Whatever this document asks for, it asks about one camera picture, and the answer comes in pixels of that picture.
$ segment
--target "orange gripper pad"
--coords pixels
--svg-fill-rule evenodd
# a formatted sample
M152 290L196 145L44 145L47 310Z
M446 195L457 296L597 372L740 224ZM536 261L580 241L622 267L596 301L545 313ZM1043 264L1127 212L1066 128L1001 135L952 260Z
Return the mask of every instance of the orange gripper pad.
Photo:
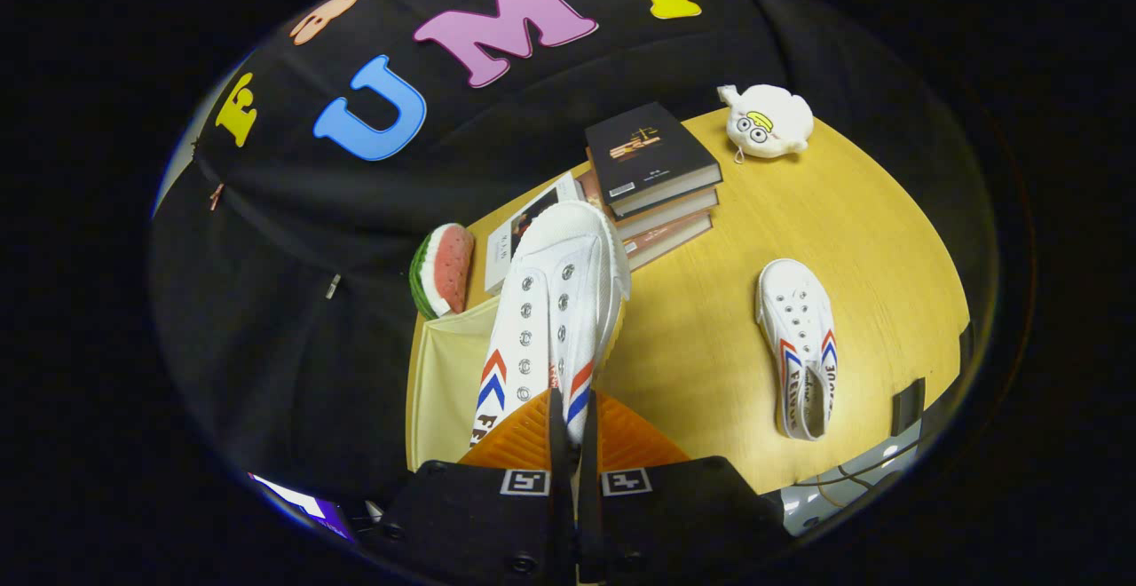
M549 453L549 393L550 388L545 388L540 395L525 401L458 463L493 469L552 470Z
M620 401L596 392L599 415L599 472L688 461L669 437L659 433Z

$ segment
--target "white sneaker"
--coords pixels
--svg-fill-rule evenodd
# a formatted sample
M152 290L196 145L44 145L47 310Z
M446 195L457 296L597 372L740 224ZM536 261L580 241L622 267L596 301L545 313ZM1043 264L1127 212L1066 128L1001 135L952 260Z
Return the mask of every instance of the white sneaker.
M761 270L757 299L758 324L777 359L782 428L795 440L820 440L836 395L836 338L828 294L804 263L775 259Z
M601 210L565 201L537 215L501 290L470 447L550 386L560 387L568 437L579 445L591 383L611 352L630 287L627 253Z

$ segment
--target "blue letter u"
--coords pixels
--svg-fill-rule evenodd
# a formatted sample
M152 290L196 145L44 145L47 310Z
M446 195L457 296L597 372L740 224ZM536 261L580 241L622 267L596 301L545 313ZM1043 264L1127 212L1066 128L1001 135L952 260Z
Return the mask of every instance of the blue letter u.
M386 68L386 56L365 64L351 79L351 87L369 87L399 109L394 125L378 132L348 110L346 98L335 98L316 118L311 132L317 137L331 137L349 152L366 161L383 160L409 144L426 120L426 100L415 87Z

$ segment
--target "pink letter m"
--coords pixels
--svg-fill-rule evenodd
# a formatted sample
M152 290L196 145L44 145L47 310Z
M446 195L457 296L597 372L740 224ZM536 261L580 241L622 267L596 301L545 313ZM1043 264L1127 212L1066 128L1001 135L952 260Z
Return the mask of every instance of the pink letter m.
M444 11L418 27L415 40L434 40L469 69L470 87L485 87L509 70L509 60L487 56L478 44L493 47L523 59L532 57L525 20L541 32L540 43L559 47L588 35L600 27L580 17L563 0L496 0L496 17L467 11Z

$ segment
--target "watermelon slice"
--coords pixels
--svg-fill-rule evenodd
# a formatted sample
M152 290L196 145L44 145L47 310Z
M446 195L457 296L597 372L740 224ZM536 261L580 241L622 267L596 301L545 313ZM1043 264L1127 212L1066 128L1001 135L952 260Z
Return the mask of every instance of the watermelon slice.
M474 234L462 225L442 225L427 235L410 262L410 295L426 319L466 310L466 282Z

